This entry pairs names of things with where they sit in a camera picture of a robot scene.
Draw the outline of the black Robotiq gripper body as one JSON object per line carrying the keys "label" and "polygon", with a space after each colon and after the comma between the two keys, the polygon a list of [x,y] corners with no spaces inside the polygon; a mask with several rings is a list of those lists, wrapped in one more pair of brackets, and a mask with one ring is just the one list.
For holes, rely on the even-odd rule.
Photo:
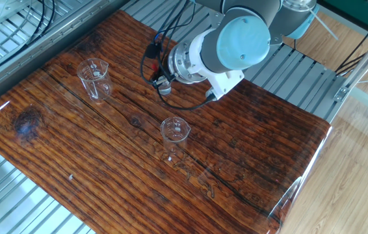
{"label": "black Robotiq gripper body", "polygon": [[162,62],[163,63],[163,66],[164,66],[164,75],[167,76],[167,77],[170,77],[170,76],[173,76],[171,74],[171,71],[169,70],[169,67],[168,67],[168,56],[164,56],[163,52],[160,52],[159,53],[159,62]]}

